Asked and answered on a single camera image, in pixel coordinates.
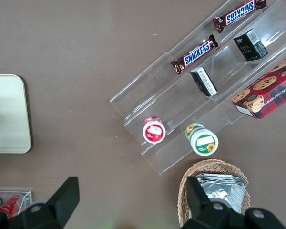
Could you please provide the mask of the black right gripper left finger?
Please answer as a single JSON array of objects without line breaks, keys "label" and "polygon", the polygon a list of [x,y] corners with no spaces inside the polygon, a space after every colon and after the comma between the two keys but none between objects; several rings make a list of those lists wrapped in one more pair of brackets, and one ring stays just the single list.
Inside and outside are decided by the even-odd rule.
[{"label": "black right gripper left finger", "polygon": [[69,177],[46,203],[28,207],[8,220],[9,229],[62,229],[80,201],[79,179]]}]

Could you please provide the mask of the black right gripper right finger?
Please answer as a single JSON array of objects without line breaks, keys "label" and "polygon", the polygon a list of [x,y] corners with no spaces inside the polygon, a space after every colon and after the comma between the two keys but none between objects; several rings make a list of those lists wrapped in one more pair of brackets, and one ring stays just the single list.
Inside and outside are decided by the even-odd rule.
[{"label": "black right gripper right finger", "polygon": [[187,178],[187,203],[192,213],[183,229],[225,229],[230,209],[223,203],[211,202],[195,177]]}]

